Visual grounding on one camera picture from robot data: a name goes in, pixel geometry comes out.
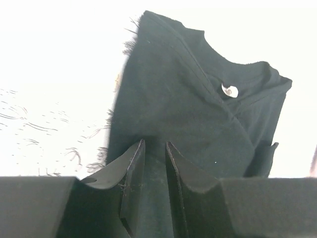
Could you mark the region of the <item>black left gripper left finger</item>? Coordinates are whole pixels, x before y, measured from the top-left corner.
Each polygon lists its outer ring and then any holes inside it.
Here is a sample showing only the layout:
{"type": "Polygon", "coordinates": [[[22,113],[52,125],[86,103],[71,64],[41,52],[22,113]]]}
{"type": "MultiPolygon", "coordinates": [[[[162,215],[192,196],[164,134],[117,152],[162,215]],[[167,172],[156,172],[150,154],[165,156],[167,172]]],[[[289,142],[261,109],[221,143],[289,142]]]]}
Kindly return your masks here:
{"type": "Polygon", "coordinates": [[[145,142],[84,178],[1,177],[3,238],[133,238],[145,142]]]}

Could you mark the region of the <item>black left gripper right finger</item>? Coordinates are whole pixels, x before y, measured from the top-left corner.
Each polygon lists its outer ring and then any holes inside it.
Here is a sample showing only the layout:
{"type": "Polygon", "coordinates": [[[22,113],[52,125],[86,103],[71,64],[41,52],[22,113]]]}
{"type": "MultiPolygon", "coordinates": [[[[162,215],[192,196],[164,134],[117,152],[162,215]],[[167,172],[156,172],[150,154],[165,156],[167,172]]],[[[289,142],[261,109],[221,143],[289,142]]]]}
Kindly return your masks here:
{"type": "Polygon", "coordinates": [[[165,146],[176,238],[314,238],[315,178],[214,178],[165,146]]]}

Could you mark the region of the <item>black t shirt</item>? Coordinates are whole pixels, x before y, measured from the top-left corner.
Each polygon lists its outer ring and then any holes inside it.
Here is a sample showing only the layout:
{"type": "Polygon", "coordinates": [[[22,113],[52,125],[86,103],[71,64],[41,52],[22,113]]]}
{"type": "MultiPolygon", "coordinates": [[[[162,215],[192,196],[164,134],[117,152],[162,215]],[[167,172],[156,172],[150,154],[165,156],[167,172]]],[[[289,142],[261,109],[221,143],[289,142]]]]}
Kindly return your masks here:
{"type": "Polygon", "coordinates": [[[136,237],[171,238],[166,142],[214,177],[268,177],[277,147],[274,132],[292,82],[265,61],[232,63],[208,44],[203,31],[150,11],[141,16],[131,48],[107,160],[145,141],[136,237]],[[238,97],[226,96],[222,83],[237,87],[238,97]]]}

